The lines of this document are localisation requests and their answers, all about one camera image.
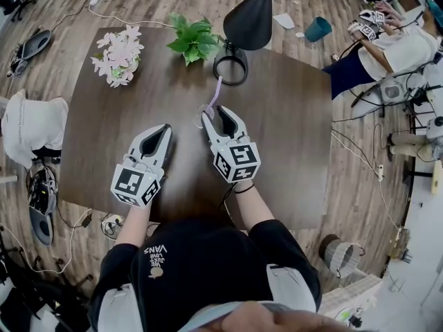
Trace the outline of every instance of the wooden table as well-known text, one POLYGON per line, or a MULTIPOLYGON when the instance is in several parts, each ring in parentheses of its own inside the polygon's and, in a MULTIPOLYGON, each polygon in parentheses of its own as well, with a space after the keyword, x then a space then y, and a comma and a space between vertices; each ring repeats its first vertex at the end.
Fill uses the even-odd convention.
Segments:
MULTIPOLYGON (((229 185, 212 165, 197 108, 208 103, 217 80, 212 60, 186 68, 166 44, 173 30, 141 28, 145 49, 134 79, 111 89, 93 72, 89 49, 75 85, 64 136, 61 199, 102 212, 125 215, 129 207, 111 194, 111 180, 134 136, 155 125, 172 126, 174 145, 168 179, 154 199, 152 220, 217 214, 229 185)), ((221 88, 218 103, 245 121, 262 160, 255 184, 275 217, 288 228, 315 228, 325 208, 332 102, 329 75, 270 50, 247 53, 249 76, 240 86, 221 88)), ((227 201, 236 224, 238 207, 227 201)))

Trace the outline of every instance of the white cable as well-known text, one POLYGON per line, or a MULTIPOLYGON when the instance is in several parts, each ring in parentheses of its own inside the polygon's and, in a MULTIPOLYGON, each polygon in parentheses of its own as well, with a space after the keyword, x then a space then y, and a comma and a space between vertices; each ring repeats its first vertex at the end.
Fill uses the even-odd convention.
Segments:
POLYGON ((57 272, 56 270, 51 270, 51 269, 35 270, 35 269, 31 266, 31 264, 29 263, 29 258, 28 258, 28 255, 26 254, 25 248, 23 247, 23 245, 21 244, 21 242, 18 240, 18 238, 16 238, 16 236, 12 233, 12 231, 9 230, 4 224, 0 223, 0 226, 2 226, 4 229, 6 229, 6 230, 12 235, 12 237, 14 237, 15 241, 17 241, 17 242, 19 243, 20 247, 23 249, 23 252, 24 252, 25 257, 26 257, 26 261, 28 262, 28 266, 29 266, 29 268, 30 268, 31 270, 33 270, 33 271, 36 272, 36 273, 52 272, 52 273, 62 274, 62 273, 64 272, 64 270, 66 269, 66 267, 67 267, 67 266, 71 263, 71 261, 72 261, 72 238, 74 237, 75 227, 76 227, 77 224, 80 222, 80 220, 83 219, 84 215, 85 215, 87 212, 90 212, 91 210, 92 210, 92 209, 88 209, 88 210, 86 210, 86 211, 82 214, 82 216, 77 220, 77 222, 73 225, 74 229, 72 229, 71 238, 70 238, 70 240, 69 240, 69 261, 68 261, 68 263, 65 264, 65 266, 63 267, 63 269, 62 269, 61 271, 59 271, 59 272, 57 272))
POLYGON ((397 224, 392 220, 392 217, 389 215, 389 209, 388 209, 388 206, 386 205, 385 196, 383 195, 383 191, 381 190, 381 182, 379 182, 379 185, 380 185, 381 198, 383 199, 383 204, 385 205, 385 209, 386 209, 386 215, 388 215, 388 218, 390 219, 391 223, 395 226, 395 228, 397 230, 400 230, 400 228, 397 226, 397 224))
POLYGON ((356 156, 356 157, 358 157, 360 160, 362 160, 363 163, 365 163, 365 164, 371 169, 371 171, 373 171, 373 172, 375 173, 375 176, 377 176, 377 178, 380 179, 379 174, 378 174, 378 173, 372 168, 371 165, 369 165, 366 161, 364 161, 364 159, 363 159, 361 156, 357 155, 357 154, 354 153, 349 147, 347 147, 346 145, 344 145, 343 142, 342 142, 340 139, 338 139, 333 133, 331 133, 331 135, 332 135, 335 139, 337 139, 337 140, 342 144, 342 146, 343 146, 345 149, 349 150, 350 152, 352 152, 352 154, 353 154, 354 156, 356 156))
POLYGON ((166 26, 166 27, 174 27, 174 26, 171 26, 171 25, 164 24, 163 22, 157 22, 157 21, 126 22, 126 21, 123 21, 122 19, 119 19, 117 16, 103 16, 103 15, 99 15, 98 13, 96 13, 96 12, 91 10, 91 5, 88 6, 88 10, 90 12, 92 12, 95 16, 103 17, 105 19, 117 19, 120 22, 123 22, 124 24, 127 24, 127 25, 134 25, 134 24, 159 24, 159 25, 166 26))

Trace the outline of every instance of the black bracelet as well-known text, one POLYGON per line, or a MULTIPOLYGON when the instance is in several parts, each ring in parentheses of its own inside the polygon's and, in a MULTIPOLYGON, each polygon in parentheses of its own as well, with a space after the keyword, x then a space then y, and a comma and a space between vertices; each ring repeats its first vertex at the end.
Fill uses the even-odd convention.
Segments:
POLYGON ((237 191, 234 191, 234 192, 235 192, 235 194, 245 193, 245 192, 249 191, 252 187, 255 187, 254 184, 252 184, 252 186, 246 188, 245 190, 242 190, 242 191, 240 191, 240 192, 237 192, 237 191))

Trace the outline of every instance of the white paper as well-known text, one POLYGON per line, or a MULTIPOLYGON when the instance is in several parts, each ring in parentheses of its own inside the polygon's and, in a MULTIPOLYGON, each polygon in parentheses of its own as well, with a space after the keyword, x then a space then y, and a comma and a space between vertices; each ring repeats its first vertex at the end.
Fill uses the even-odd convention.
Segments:
POLYGON ((288 14, 274 16, 274 19, 287 30, 294 27, 292 18, 288 14))

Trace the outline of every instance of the black desk lamp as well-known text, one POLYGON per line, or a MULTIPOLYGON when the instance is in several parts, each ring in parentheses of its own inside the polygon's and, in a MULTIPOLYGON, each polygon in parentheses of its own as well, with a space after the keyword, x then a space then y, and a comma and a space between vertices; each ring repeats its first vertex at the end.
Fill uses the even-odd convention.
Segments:
POLYGON ((240 85, 248 77, 248 60, 245 50, 261 49, 268 44, 272 36, 272 0, 243 0, 223 22, 226 41, 223 49, 214 60, 214 74, 219 77, 220 63, 232 61, 243 69, 243 76, 238 80, 222 82, 227 85, 240 85))

